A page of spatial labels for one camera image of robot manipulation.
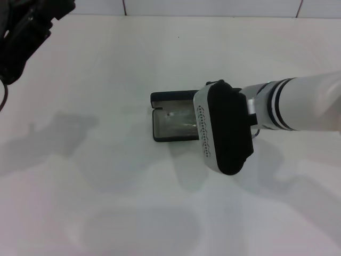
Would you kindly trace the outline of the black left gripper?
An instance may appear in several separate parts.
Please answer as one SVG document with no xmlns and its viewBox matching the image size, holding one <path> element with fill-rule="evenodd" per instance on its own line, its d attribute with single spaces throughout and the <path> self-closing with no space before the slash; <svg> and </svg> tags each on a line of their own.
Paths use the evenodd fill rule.
<svg viewBox="0 0 341 256">
<path fill-rule="evenodd" d="M 50 37 L 52 20 L 76 7 L 75 0 L 1 1 L 1 81 L 17 81 L 28 59 Z"/>
</svg>

